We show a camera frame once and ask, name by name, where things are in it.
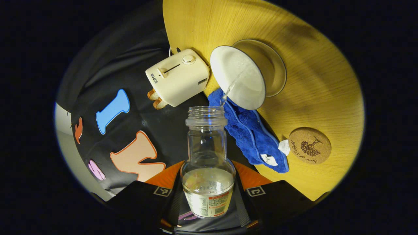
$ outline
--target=black background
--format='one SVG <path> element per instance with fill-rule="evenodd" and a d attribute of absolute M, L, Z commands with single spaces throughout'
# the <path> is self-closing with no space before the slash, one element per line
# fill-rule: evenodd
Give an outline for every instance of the black background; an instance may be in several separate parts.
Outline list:
<path fill-rule="evenodd" d="M 273 234 L 411 233 L 416 203 L 413 61 L 415 6 L 400 1 L 273 1 L 319 29 L 345 54 L 363 88 L 360 155 L 323 202 Z M 143 233 L 97 203 L 60 157 L 54 100 L 69 63 L 92 37 L 141 1 L 13 1 L 0 7 L 6 106 L 3 194 L 8 234 Z"/>

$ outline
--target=clear glass jar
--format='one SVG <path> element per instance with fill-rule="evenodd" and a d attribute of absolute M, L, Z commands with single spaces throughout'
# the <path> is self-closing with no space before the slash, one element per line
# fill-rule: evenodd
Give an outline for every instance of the clear glass jar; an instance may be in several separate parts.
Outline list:
<path fill-rule="evenodd" d="M 224 113 L 222 106 L 190 107 L 186 120 L 189 159 L 180 168 L 180 176 L 191 211 L 202 219 L 226 214 L 234 187 Z"/>

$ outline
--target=bottle label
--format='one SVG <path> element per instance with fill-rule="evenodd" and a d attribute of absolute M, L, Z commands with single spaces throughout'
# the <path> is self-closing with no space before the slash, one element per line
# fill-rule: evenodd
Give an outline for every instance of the bottle label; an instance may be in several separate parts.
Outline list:
<path fill-rule="evenodd" d="M 216 217 L 227 212 L 231 202 L 232 189 L 220 195 L 199 195 L 184 191 L 190 210 L 201 217 Z"/>

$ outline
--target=white label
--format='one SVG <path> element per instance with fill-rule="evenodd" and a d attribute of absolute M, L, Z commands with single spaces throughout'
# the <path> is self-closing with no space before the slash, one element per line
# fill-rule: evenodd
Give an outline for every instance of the white label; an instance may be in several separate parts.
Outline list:
<path fill-rule="evenodd" d="M 279 150 L 282 151 L 286 156 L 289 155 L 289 152 L 290 152 L 289 140 L 280 141 Z"/>
<path fill-rule="evenodd" d="M 277 166 L 277 162 L 272 156 L 267 156 L 267 154 L 260 154 L 261 158 L 264 160 L 265 163 L 269 164 L 270 166 Z"/>
<path fill-rule="evenodd" d="M 228 210 L 231 201 L 232 189 L 220 195 L 199 195 L 184 191 L 190 210 L 201 217 L 220 216 Z"/>

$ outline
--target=wooden table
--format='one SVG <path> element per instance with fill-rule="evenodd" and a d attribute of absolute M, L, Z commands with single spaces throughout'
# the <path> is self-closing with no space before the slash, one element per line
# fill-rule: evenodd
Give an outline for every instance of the wooden table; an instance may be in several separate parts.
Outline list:
<path fill-rule="evenodd" d="M 272 181 L 286 180 L 311 200 L 331 191 L 356 159 L 364 130 L 364 101 L 356 74 L 338 48 L 308 23 L 261 0 L 164 0 L 164 23 L 174 53 L 191 48 L 210 65 L 217 46 L 256 39 L 274 48 L 287 68 L 284 90 L 258 112 L 281 141 L 299 127 L 323 132 L 332 144 L 324 163 L 288 156 L 289 172 L 264 165 Z M 211 74 L 206 96 L 219 86 Z"/>

